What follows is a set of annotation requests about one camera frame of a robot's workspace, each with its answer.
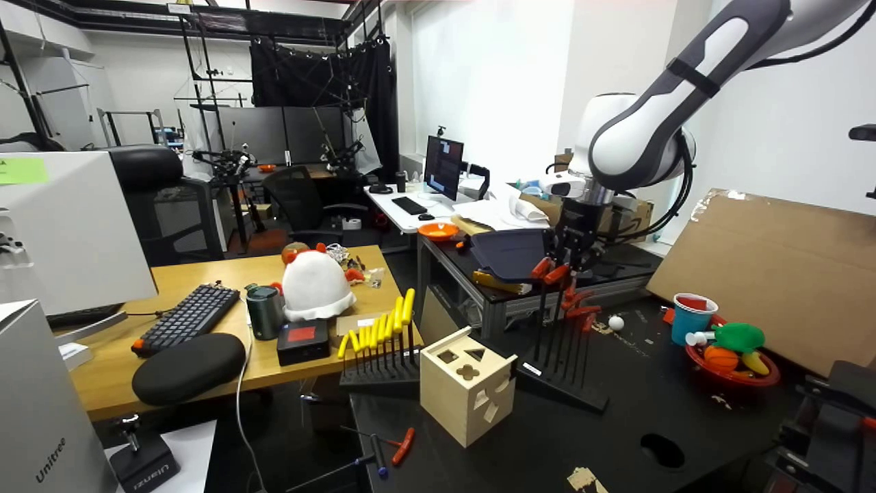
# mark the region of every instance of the white ball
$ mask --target white ball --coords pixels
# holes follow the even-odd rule
[[[611,318],[608,319],[608,326],[611,327],[613,331],[619,331],[624,328],[624,320],[617,315],[612,315]]]

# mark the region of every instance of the red square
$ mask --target red square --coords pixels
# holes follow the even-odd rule
[[[289,331],[286,342],[298,342],[300,340],[312,340],[316,337],[316,327],[299,327]]]

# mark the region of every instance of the green toy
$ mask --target green toy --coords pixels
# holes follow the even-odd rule
[[[767,342],[764,332],[751,324],[713,325],[712,330],[715,331],[715,346],[742,354],[750,353]]]

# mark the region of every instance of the blue cup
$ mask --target blue cup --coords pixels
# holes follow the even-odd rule
[[[679,297],[705,300],[706,310],[697,310],[680,304]],[[708,330],[711,316],[717,313],[717,303],[707,297],[691,293],[678,293],[673,301],[675,301],[675,320],[672,323],[672,341],[679,346],[685,346],[687,342],[685,342],[684,336],[691,332]]]

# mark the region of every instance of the wooden cube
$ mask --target wooden cube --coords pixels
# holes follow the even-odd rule
[[[420,351],[420,405],[463,447],[511,414],[512,367],[466,327]]]

